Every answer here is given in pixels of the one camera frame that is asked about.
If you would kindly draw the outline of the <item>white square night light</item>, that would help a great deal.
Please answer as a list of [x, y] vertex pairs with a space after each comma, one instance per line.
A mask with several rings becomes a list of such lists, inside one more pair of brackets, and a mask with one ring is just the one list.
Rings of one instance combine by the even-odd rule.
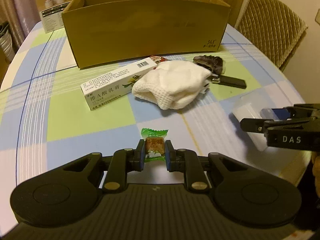
[[[257, 92], [250, 92], [241, 96], [235, 103], [232, 113], [239, 122], [243, 118], [279, 119], [266, 98]], [[247, 132], [247, 134], [260, 152], [267, 149], [266, 138], [263, 134], [253, 132]]]

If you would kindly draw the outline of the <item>green candy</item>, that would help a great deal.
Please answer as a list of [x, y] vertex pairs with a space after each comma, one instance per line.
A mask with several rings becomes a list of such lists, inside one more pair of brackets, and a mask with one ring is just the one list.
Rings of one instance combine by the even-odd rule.
[[165, 137], [168, 130], [142, 128], [141, 136], [145, 141], [145, 162], [165, 161]]

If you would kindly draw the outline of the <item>black lighter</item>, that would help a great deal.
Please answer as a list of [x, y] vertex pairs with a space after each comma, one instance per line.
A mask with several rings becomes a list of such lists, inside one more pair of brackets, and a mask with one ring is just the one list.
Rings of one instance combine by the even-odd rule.
[[229, 86], [229, 87], [235, 87], [235, 88], [241, 88], [241, 89], [247, 88], [245, 80], [224, 76], [224, 75], [211, 76], [211, 82], [218, 85], [223, 85], [223, 86]]

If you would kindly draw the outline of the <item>white ointment carton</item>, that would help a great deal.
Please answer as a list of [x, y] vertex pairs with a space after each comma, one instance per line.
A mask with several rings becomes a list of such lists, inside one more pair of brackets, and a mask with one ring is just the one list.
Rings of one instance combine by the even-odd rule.
[[157, 63], [147, 57], [95, 77], [80, 88], [90, 110], [94, 110], [130, 93], [133, 85], [156, 67]]

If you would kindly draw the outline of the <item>white knitted sock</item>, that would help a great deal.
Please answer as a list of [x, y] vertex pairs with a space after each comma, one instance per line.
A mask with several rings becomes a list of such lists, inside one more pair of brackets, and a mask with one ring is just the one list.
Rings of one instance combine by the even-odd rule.
[[164, 61], [141, 77], [132, 94], [160, 109], [182, 109], [204, 92], [212, 72], [188, 61]]

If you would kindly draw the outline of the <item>dark furry hair clip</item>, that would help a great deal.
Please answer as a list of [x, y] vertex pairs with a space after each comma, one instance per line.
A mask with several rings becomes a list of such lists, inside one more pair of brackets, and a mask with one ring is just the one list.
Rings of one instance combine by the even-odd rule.
[[204, 68], [207, 68], [215, 75], [223, 75], [226, 71], [225, 63], [219, 56], [202, 55], [195, 56], [193, 63], [198, 64]]

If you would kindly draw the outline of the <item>checked plastic tablecloth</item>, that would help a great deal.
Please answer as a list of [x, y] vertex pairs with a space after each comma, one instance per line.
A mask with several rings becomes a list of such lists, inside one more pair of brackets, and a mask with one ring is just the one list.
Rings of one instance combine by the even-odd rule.
[[1, 234], [16, 225], [10, 207], [15, 186], [91, 152], [112, 155], [136, 147], [143, 128], [166, 129], [176, 148], [200, 155], [219, 152], [298, 184], [309, 152], [257, 150], [239, 128], [233, 108], [246, 94], [262, 108], [301, 103], [289, 80], [249, 40], [226, 28], [217, 55], [226, 74], [246, 89], [211, 85], [206, 94], [178, 111], [128, 94], [91, 111], [81, 84], [122, 63], [80, 70], [63, 29], [45, 33], [35, 25], [12, 61], [1, 86]]

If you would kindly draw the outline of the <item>small red snack packet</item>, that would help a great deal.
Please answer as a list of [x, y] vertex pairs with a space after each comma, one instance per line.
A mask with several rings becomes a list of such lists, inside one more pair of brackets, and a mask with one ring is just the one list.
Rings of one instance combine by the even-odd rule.
[[152, 61], [155, 62], [156, 64], [168, 61], [167, 58], [162, 57], [162, 56], [158, 56], [158, 55], [152, 55], [152, 56], [150, 56], [150, 59], [152, 59]]

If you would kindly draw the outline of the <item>brown cardboard box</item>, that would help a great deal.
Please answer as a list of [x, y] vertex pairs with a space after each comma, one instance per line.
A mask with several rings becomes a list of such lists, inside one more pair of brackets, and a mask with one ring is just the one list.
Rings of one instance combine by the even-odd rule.
[[62, 13], [79, 68], [216, 51], [230, 5], [222, 0], [72, 0]]

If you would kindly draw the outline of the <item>white product box with photo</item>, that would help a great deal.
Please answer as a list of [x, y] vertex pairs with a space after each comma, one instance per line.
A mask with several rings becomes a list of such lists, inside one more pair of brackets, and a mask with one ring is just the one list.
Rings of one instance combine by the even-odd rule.
[[35, 0], [45, 33], [64, 27], [62, 12], [71, 0]]

